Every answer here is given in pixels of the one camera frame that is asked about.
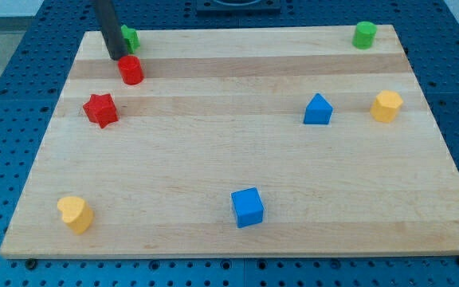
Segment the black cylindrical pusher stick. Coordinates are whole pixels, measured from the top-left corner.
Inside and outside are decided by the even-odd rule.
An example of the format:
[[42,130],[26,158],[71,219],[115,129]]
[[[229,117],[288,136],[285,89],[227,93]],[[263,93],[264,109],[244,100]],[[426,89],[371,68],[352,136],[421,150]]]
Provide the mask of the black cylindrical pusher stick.
[[118,61],[121,57],[127,56],[128,49],[112,0],[94,0],[94,13],[109,57]]

